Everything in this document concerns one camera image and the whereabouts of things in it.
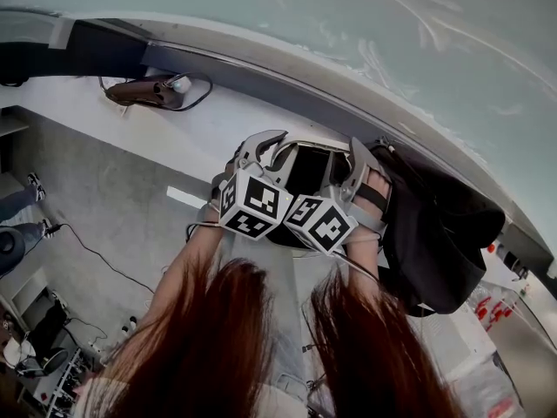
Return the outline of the person's right hand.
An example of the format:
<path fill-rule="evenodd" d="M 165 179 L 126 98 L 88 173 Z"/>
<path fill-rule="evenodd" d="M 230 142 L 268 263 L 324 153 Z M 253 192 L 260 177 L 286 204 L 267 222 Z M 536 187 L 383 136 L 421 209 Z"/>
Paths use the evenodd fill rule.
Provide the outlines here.
<path fill-rule="evenodd" d="M 391 189 L 390 184 L 379 172 L 368 167 L 363 182 L 379 193 L 384 199 L 388 198 Z M 360 197 L 359 195 L 355 196 L 353 203 L 367 211 L 373 217 L 381 218 L 383 215 L 383 210 L 381 208 L 376 206 L 372 201 Z"/>

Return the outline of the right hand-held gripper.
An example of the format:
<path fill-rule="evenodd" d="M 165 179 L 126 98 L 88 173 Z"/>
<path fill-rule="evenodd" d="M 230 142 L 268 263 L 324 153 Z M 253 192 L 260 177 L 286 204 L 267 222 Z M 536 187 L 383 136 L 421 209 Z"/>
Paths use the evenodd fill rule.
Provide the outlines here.
<path fill-rule="evenodd" d="M 386 224 L 373 218 L 352 201 L 341 199 L 341 188 L 347 177 L 347 188 L 358 190 L 367 181 L 366 171 L 371 169 L 383 178 L 386 172 L 369 149 L 357 138 L 349 143 L 349 162 L 343 152 L 331 152 L 325 165 L 321 192 L 317 195 L 299 195 L 283 224 L 306 246 L 331 255 L 346 243 L 349 235 L 363 226 L 373 233 L 382 234 Z"/>

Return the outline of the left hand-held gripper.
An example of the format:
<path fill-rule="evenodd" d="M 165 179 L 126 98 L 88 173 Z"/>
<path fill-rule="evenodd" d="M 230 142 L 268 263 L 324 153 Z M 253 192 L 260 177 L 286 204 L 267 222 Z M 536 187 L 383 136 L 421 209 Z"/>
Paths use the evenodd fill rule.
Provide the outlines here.
<path fill-rule="evenodd" d="M 232 158 L 225 171 L 211 182 L 211 207 L 218 212 L 218 225 L 245 238 L 262 238 L 278 227 L 291 203 L 285 189 L 296 158 L 297 144 L 282 150 L 271 165 L 260 156 L 285 136 L 284 130 L 266 130 L 248 137 L 241 158 Z"/>

